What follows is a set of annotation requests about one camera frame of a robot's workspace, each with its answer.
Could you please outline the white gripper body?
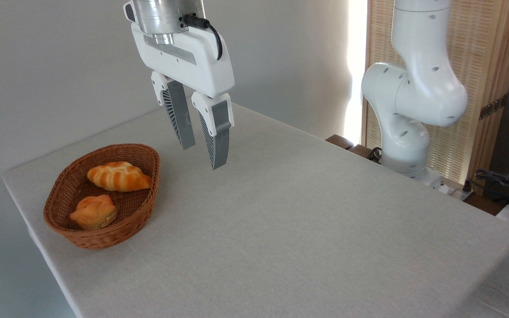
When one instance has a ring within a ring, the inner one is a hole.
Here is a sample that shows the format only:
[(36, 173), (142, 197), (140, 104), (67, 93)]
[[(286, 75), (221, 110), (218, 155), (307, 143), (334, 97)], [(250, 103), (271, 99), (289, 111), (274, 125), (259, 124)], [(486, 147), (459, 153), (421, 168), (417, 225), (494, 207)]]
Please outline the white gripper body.
[(150, 69), (211, 98), (228, 93), (235, 85), (226, 44), (221, 41), (223, 53), (218, 60), (216, 38), (210, 30), (188, 28), (172, 35), (172, 45), (157, 44), (136, 23), (131, 24), (131, 31), (139, 55)]

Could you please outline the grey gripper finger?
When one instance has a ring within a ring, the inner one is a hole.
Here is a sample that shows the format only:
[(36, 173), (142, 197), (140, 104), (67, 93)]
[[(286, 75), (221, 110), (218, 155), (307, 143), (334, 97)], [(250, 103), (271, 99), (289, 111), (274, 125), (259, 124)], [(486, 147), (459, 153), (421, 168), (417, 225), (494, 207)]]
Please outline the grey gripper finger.
[(212, 169), (216, 170), (228, 160), (230, 129), (235, 125), (230, 95), (210, 98), (194, 92), (191, 101), (200, 117)]
[(184, 150), (194, 146), (195, 138), (184, 85), (157, 71), (153, 71), (150, 78), (157, 101), (166, 109), (180, 145)]

